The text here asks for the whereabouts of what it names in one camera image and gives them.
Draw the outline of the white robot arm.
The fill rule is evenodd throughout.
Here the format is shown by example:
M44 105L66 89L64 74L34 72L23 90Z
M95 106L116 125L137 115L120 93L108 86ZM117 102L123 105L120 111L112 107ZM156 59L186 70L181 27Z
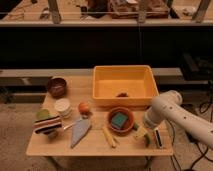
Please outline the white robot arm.
M182 95L174 90L153 97L150 107L142 116L142 125L138 127L134 138L141 139L148 134L149 129L156 129L165 119L168 119L213 149L213 123L182 108L182 102Z

